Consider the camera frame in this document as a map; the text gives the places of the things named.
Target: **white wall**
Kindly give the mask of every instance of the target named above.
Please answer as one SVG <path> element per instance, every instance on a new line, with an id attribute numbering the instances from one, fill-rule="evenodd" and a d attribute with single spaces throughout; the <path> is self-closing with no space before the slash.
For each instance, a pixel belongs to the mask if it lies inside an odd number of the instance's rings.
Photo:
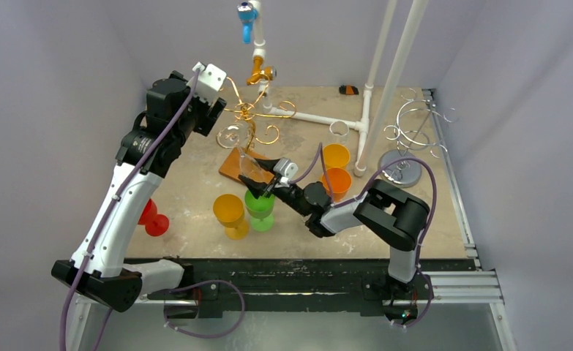
<path id="1" fill-rule="evenodd" d="M 55 350 L 50 276 L 89 228 L 142 86 L 100 1 L 0 0 L 0 350 Z"/>
<path id="2" fill-rule="evenodd" d="M 210 61 L 238 82 L 252 69 L 253 46 L 241 41 L 236 0 L 105 0 L 142 80 L 152 83 L 187 62 Z M 399 0 L 378 70 L 383 85 L 411 7 Z M 282 86 L 362 86 L 367 79 L 387 0 L 264 0 L 267 62 Z M 438 85 L 473 28 L 484 0 L 432 0 L 403 86 Z"/>
<path id="3" fill-rule="evenodd" d="M 573 350 L 573 1 L 488 1 L 437 98 L 519 350 Z"/>

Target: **wooden block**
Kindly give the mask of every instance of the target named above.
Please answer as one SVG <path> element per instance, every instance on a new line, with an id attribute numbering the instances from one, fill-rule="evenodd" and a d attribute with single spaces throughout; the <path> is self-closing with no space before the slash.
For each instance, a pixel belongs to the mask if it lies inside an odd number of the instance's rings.
<path id="1" fill-rule="evenodd" d="M 250 155 L 251 157 L 254 157 L 255 159 L 269 159 L 251 150 L 248 151 L 247 154 Z M 273 178 L 273 175 L 271 173 L 266 171 L 263 172 L 265 173 L 265 176 L 268 177 L 268 179 Z M 236 148 L 233 148 L 232 152 L 230 152 L 228 157 L 226 157 L 224 163 L 222 163 L 222 167 L 220 167 L 220 174 L 222 176 L 232 179 L 233 181 L 236 181 L 237 183 L 243 184 L 239 180 L 240 173 L 241 170 L 239 169 L 239 151 L 237 151 Z"/>

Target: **brass valve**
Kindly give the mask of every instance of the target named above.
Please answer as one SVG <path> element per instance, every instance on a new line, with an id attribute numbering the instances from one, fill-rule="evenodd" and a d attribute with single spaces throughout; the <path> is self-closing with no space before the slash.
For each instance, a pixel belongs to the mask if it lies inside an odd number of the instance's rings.
<path id="1" fill-rule="evenodd" d="M 263 58 L 254 56 L 254 67 L 252 68 L 252 75 L 246 80 L 248 86 L 258 83 L 261 79 L 273 80 L 277 76 L 275 68 L 267 66 L 261 68 L 263 65 Z"/>

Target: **yellow cup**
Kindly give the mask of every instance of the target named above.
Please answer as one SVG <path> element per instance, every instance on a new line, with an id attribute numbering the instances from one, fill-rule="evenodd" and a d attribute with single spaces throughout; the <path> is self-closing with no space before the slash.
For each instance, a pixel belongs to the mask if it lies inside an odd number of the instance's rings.
<path id="1" fill-rule="evenodd" d="M 213 213 L 225 227 L 225 233 L 230 239 L 243 239 L 250 231 L 250 225 L 245 220 L 243 201 L 236 195 L 224 194 L 215 199 Z"/>
<path id="2" fill-rule="evenodd" d="M 351 187 L 351 175 L 342 168 L 329 168 L 327 170 L 327 178 L 329 178 L 329 183 L 332 185 L 332 191 L 334 192 L 333 201 L 342 200 L 348 192 L 348 189 Z M 321 175 L 321 183 L 323 183 L 323 187 L 325 188 L 327 195 L 329 195 L 329 187 L 325 180 L 325 174 Z"/>
<path id="3" fill-rule="evenodd" d="M 323 148 L 323 158 L 327 168 L 346 168 L 351 155 L 345 146 L 329 144 Z"/>

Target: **blue faucet handle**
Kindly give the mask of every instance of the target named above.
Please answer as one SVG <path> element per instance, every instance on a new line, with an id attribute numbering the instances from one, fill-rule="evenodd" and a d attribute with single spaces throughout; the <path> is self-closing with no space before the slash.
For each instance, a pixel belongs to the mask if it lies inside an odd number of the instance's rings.
<path id="1" fill-rule="evenodd" d="M 254 20 L 258 17 L 258 11 L 249 2 L 242 2 L 236 7 L 239 14 L 239 19 L 243 23 L 243 43 L 250 44 L 252 42 L 252 30 L 254 27 Z"/>

